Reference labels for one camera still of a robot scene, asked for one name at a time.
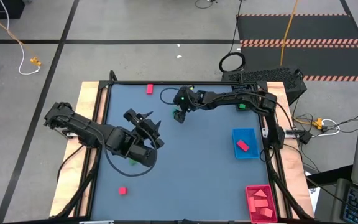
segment pink container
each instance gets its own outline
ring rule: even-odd
[[[259,190],[262,190],[265,193],[266,197],[256,196],[254,195]],[[246,197],[247,204],[249,210],[249,216],[251,218],[252,223],[274,223],[277,222],[277,212],[274,206],[273,193],[270,185],[252,185],[246,187]],[[265,203],[261,203],[267,200],[266,207],[255,207],[255,205],[263,205]]]

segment red block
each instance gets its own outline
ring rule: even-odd
[[[146,94],[153,94],[153,84],[147,84]]]
[[[119,194],[120,194],[120,195],[125,195],[125,194],[127,194],[127,188],[126,188],[126,187],[120,187],[120,188],[119,188]]]
[[[255,207],[268,207],[267,200],[255,200]]]
[[[254,193],[254,195],[259,197],[267,197],[263,190],[258,190],[256,193]]]
[[[238,145],[244,152],[248,151],[248,149],[249,149],[249,146],[248,146],[246,143],[244,143],[242,140],[239,140],[239,141],[237,142],[237,145]]]
[[[250,197],[248,200],[248,208],[250,212],[256,212],[255,199],[253,197]]]
[[[273,210],[268,209],[268,208],[262,208],[262,209],[260,209],[260,214],[271,218],[273,215]]]

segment red tray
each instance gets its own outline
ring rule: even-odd
[[[266,197],[259,197],[255,196],[254,194],[258,192],[259,190],[262,190]],[[246,187],[246,197],[247,197],[247,204],[248,204],[248,211],[249,216],[251,218],[252,223],[273,223],[277,222],[277,212],[276,208],[274,206],[274,200],[273,200],[273,193],[272,189],[270,188],[270,185],[252,185]],[[256,212],[251,212],[250,207],[250,198],[253,197],[254,200],[267,200],[267,207],[256,207]],[[260,214],[261,209],[268,208],[272,210],[272,216],[269,218],[265,215]]]

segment yellow connector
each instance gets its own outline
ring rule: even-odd
[[[42,65],[42,63],[36,57],[30,59],[30,62],[33,63],[36,66],[41,66]]]
[[[318,130],[321,130],[323,128],[323,119],[317,118],[317,121],[314,122],[314,126],[316,126]]]

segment floor mat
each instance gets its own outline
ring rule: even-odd
[[[242,14],[241,52],[247,70],[280,64],[289,14]],[[358,81],[358,28],[347,14],[298,14],[293,18],[283,66],[297,66],[304,80]]]

